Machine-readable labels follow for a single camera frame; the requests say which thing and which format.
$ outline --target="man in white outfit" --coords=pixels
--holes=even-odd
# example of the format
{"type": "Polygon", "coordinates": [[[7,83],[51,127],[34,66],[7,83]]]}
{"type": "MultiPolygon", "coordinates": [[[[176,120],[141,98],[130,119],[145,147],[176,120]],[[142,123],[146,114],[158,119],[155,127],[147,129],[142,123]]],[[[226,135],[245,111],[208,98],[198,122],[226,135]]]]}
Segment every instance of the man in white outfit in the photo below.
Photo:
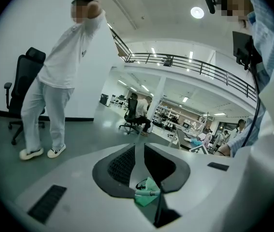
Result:
{"type": "Polygon", "coordinates": [[[26,93],[21,111],[26,141],[26,149],[20,152],[22,160],[43,153],[38,118],[44,107],[50,118],[52,137],[48,157],[55,158],[66,148],[64,109],[74,90],[80,60],[100,27],[104,11],[97,0],[74,0],[71,17],[76,24],[60,37],[26,93]]]}

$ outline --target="chair armrest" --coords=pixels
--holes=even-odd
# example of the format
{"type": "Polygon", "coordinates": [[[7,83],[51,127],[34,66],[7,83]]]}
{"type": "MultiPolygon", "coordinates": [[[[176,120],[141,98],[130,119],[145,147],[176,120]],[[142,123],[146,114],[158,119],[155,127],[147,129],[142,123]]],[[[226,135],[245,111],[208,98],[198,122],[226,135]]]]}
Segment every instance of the chair armrest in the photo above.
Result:
{"type": "Polygon", "coordinates": [[[10,89],[12,86],[12,83],[5,83],[5,85],[3,86],[4,89],[10,89]]]}
{"type": "Polygon", "coordinates": [[[5,83],[3,86],[4,89],[6,90],[6,105],[7,109],[9,109],[9,89],[11,88],[12,83],[5,83]]]}

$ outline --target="white pillar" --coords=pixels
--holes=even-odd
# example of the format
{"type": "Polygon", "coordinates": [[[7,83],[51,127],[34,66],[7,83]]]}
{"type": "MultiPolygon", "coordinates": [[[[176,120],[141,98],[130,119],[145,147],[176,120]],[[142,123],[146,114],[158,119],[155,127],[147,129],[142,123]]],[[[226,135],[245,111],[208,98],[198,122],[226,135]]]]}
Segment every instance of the white pillar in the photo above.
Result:
{"type": "Polygon", "coordinates": [[[164,95],[165,82],[166,82],[166,77],[162,76],[155,90],[152,103],[147,111],[147,118],[151,121],[152,121],[152,118],[154,117],[157,107],[159,106],[159,102],[164,95]]]}

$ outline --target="chair backrest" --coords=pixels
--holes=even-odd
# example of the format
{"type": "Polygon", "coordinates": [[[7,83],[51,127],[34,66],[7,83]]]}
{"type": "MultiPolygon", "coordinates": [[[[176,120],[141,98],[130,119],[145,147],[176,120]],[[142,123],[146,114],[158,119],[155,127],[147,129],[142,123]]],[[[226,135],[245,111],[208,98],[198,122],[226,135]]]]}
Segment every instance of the chair backrest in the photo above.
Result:
{"type": "Polygon", "coordinates": [[[12,98],[24,99],[31,83],[36,78],[45,60],[45,53],[31,47],[26,55],[21,55],[17,61],[12,98]]]}
{"type": "Polygon", "coordinates": [[[125,120],[131,121],[136,117],[136,109],[137,109],[137,100],[133,100],[132,98],[128,99],[128,115],[125,116],[125,120]]]}

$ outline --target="black office chair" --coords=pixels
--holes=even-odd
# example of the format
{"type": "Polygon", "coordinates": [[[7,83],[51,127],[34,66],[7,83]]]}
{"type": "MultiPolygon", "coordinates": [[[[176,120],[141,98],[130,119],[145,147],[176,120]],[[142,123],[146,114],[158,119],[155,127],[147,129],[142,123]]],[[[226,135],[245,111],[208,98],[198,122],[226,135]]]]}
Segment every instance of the black office chair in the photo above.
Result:
{"type": "MultiPolygon", "coordinates": [[[[40,69],[43,66],[45,60],[45,53],[41,52],[33,47],[31,47],[26,55],[21,55],[17,61],[16,75],[14,87],[11,92],[11,100],[9,103],[9,90],[12,86],[12,83],[5,83],[4,88],[6,90],[6,103],[9,113],[15,117],[21,117],[21,109],[23,105],[23,100],[25,95],[31,85],[31,83],[36,78],[40,69]]],[[[16,145],[16,137],[23,131],[23,123],[19,121],[9,122],[8,128],[11,130],[12,125],[20,125],[14,134],[11,144],[16,145]]],[[[39,125],[44,128],[44,122],[39,121],[39,125]]]]}
{"type": "Polygon", "coordinates": [[[133,124],[136,124],[135,117],[136,117],[137,104],[138,104],[137,100],[133,100],[132,98],[128,99],[128,111],[124,115],[124,119],[126,120],[126,123],[118,127],[118,129],[121,129],[121,127],[129,127],[129,132],[127,132],[127,134],[130,134],[131,129],[134,129],[137,132],[137,134],[139,134],[138,129],[133,125],[133,124]]]}

